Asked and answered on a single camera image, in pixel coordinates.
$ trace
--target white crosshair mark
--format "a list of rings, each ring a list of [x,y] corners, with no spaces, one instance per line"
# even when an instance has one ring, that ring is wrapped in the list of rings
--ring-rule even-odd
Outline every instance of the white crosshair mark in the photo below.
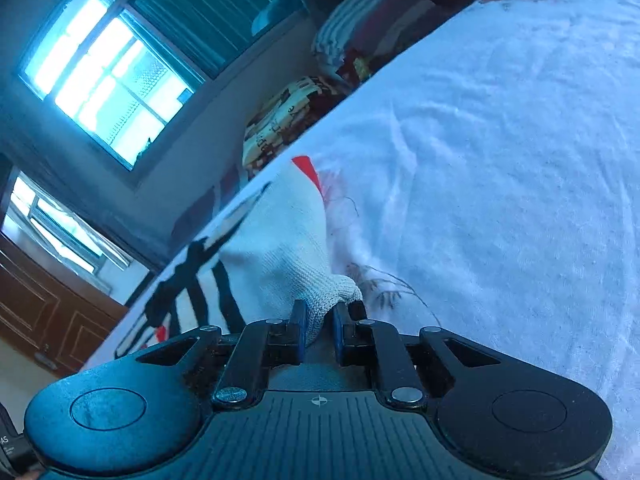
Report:
[[[326,403],[328,403],[329,400],[326,397],[315,396],[313,399],[311,399],[311,402],[319,408],[320,406],[324,406]]]

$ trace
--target black device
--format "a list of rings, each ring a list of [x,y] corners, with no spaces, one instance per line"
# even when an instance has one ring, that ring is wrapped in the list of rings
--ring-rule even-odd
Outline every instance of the black device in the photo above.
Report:
[[[0,460],[14,475],[40,462],[43,480],[599,478],[612,421],[592,391],[438,327],[400,335],[361,303],[328,318],[365,388],[270,389],[270,370],[303,363],[305,313],[200,327],[60,380],[24,435],[0,411]]]

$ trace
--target white bed sheet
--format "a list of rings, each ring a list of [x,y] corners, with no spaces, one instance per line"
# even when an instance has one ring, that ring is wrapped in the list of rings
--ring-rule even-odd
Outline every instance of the white bed sheet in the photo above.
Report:
[[[640,478],[639,102],[640,0],[481,0],[383,69],[227,210],[289,156],[311,156],[334,271],[353,262],[389,272],[429,306],[367,305],[370,317],[417,333],[435,314],[588,386],[614,419],[598,470]],[[89,367],[112,358],[147,299]]]

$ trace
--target wooden door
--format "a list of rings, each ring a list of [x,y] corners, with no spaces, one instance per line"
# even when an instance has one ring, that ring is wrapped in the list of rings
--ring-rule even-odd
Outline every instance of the wooden door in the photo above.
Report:
[[[127,309],[10,218],[0,232],[0,337],[59,376],[77,372]]]

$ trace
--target window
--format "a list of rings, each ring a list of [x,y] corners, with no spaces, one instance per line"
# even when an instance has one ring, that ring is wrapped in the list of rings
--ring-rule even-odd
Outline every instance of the window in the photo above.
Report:
[[[10,215],[55,257],[74,270],[97,274],[106,256],[87,231],[49,196],[20,174],[11,193]]]
[[[299,0],[67,0],[23,79],[131,170],[206,81]]]

